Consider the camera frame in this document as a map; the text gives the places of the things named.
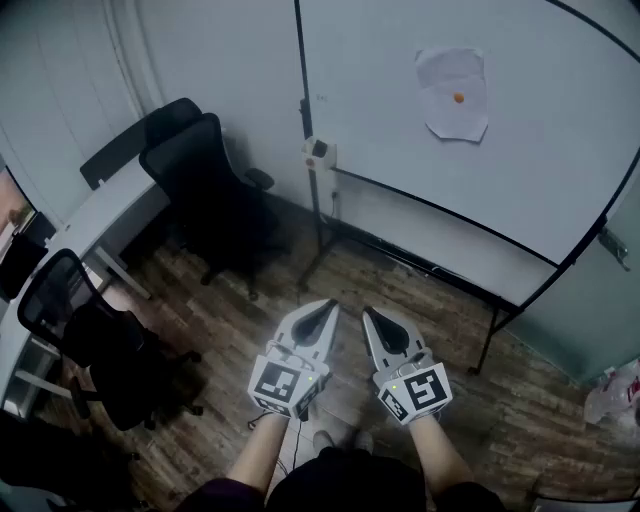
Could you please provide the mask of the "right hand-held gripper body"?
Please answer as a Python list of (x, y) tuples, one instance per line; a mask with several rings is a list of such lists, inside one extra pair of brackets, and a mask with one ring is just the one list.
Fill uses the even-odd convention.
[(433, 415), (453, 399), (446, 370), (429, 348), (373, 375), (376, 396), (401, 425)]

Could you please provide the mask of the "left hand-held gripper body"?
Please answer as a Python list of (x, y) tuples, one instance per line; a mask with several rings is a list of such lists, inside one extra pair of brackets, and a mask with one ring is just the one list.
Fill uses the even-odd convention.
[(248, 385), (252, 401), (267, 412), (307, 419), (308, 408), (325, 388), (328, 365), (275, 341), (258, 355)]

